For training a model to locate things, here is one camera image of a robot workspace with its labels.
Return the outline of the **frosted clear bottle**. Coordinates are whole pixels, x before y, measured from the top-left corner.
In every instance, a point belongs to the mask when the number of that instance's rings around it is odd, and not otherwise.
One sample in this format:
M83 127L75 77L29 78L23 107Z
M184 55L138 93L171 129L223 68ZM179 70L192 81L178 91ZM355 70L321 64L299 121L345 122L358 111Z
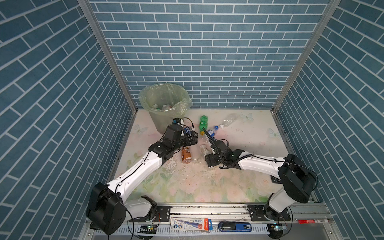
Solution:
M201 162L201 152L199 149L193 148L191 149L191 157L192 163L198 164Z

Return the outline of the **orange brown drink bottle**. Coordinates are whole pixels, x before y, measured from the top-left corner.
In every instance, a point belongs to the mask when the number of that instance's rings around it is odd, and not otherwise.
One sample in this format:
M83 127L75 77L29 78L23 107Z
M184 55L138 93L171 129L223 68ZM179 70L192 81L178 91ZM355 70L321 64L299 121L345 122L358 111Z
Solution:
M182 163L189 164L192 161L192 155L189 147L184 147L182 150Z

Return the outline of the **small blue label bottle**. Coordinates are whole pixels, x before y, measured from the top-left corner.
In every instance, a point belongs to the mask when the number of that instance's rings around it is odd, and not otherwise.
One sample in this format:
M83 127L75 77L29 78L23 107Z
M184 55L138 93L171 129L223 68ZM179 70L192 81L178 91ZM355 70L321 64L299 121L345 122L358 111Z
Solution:
M209 136L213 139L218 129L219 129L218 126L213 126L211 129L207 130L208 134L204 134L203 136L204 142L206 143L209 142Z

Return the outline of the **clear ribbed crushed bottle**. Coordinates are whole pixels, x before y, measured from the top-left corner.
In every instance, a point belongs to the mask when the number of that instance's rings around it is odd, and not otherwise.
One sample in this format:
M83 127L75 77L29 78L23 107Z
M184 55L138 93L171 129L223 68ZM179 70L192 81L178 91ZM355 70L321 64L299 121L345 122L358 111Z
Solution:
M237 114L230 114L228 115L223 121L222 123L219 125L219 127L221 129L223 128L226 128L228 126L230 126L232 123L234 123L238 118L238 115Z

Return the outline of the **clear green label bottle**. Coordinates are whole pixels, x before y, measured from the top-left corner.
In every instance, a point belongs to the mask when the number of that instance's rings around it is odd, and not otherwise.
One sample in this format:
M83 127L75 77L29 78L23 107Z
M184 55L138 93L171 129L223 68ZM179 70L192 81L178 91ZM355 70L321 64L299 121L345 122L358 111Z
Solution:
M200 150L201 150L201 153L202 153L202 156L205 157L207 155L209 155L211 153L211 151L207 148L206 145L202 144L200 146Z

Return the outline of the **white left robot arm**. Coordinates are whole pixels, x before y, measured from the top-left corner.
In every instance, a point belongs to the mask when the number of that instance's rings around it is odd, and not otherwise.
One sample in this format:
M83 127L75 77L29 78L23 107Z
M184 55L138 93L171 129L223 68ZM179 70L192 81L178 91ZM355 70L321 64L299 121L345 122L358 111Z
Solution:
M112 235L126 222L143 218L152 221L157 203L147 196L128 201L130 194L152 172L159 169L184 147L196 145L199 134L183 124L168 125L163 137L125 173L107 184L97 183L90 193L86 217L106 235Z

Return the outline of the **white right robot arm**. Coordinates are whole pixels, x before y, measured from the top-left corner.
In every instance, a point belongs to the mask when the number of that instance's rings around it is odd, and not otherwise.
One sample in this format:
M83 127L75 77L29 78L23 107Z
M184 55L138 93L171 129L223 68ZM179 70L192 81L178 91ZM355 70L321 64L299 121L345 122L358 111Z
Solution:
M277 221L294 203L306 204L316 189L318 175L295 155L274 158L251 154L244 150L231 150L229 142L217 140L205 132L211 144L212 153L205 156L208 167L238 169L260 172L280 180L282 188L271 194L263 207L263 214L270 221Z

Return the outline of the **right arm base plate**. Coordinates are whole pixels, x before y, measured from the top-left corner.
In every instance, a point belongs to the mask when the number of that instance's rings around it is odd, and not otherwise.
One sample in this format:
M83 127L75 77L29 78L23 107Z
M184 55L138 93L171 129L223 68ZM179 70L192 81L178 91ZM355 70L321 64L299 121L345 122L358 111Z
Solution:
M285 208L281 213L276 212L270 207L265 208L265 206L262 205L247 205L246 209L250 213L252 222L288 222L292 220L290 211L287 208Z

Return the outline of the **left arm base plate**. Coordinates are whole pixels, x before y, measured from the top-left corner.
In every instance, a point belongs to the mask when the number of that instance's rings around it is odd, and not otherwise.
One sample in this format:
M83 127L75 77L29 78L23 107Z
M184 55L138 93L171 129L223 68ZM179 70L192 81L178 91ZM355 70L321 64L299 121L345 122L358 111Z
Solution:
M157 206L151 209L147 216L134 218L135 222L167 223L170 221L171 206Z

